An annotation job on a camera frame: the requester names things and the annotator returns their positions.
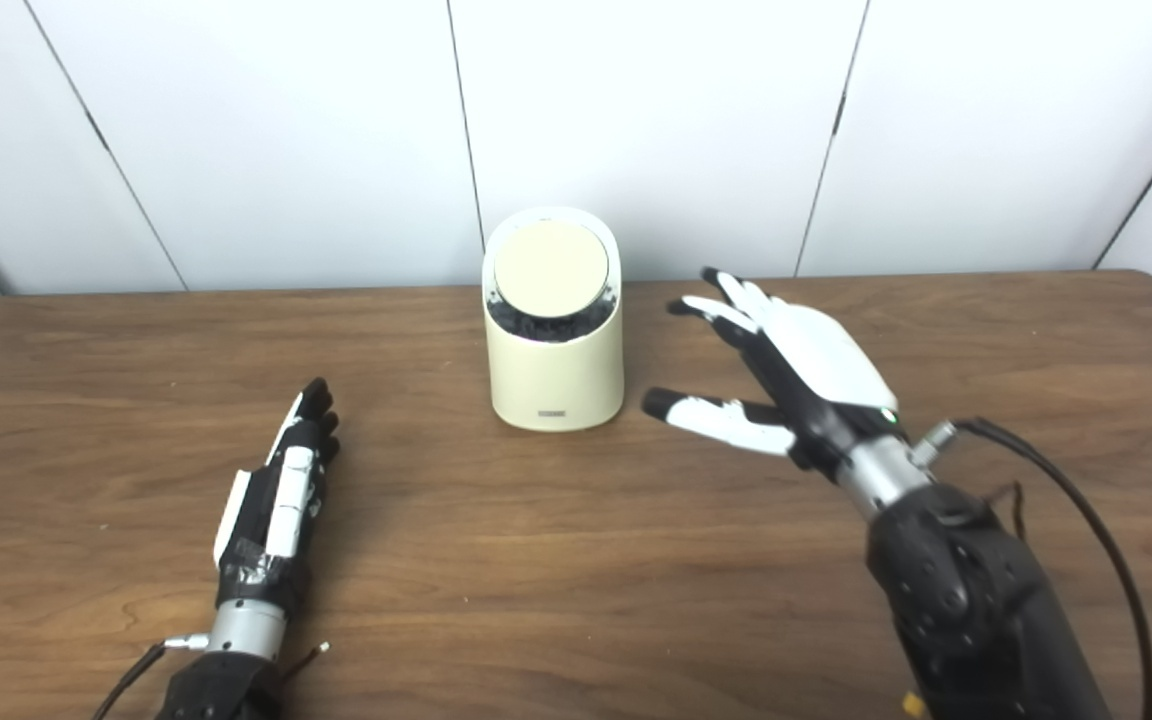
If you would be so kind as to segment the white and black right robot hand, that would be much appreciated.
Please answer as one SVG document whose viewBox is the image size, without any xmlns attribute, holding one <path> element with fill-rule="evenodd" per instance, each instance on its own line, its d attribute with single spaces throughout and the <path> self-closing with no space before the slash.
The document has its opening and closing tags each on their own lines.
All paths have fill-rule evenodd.
<svg viewBox="0 0 1152 720">
<path fill-rule="evenodd" d="M 723 300 L 685 295 L 669 314 L 699 316 L 744 361 L 768 404 L 653 387 L 647 416 L 719 442 L 788 457 L 838 479 L 855 448 L 901 435 L 899 401 L 844 325 L 814 306 L 788 304 L 755 282 L 705 266 Z"/>
</svg>

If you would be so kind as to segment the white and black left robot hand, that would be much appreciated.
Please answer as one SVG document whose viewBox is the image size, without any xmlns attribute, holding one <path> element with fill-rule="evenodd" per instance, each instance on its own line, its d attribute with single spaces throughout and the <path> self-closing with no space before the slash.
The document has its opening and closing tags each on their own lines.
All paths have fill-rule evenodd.
<svg viewBox="0 0 1152 720">
<path fill-rule="evenodd" d="M 293 615 L 306 601 L 308 550 L 326 500 L 326 470 L 340 450 L 333 406 L 324 378 L 306 382 L 264 465 L 237 471 L 212 547 L 218 607 L 259 601 Z"/>
</svg>

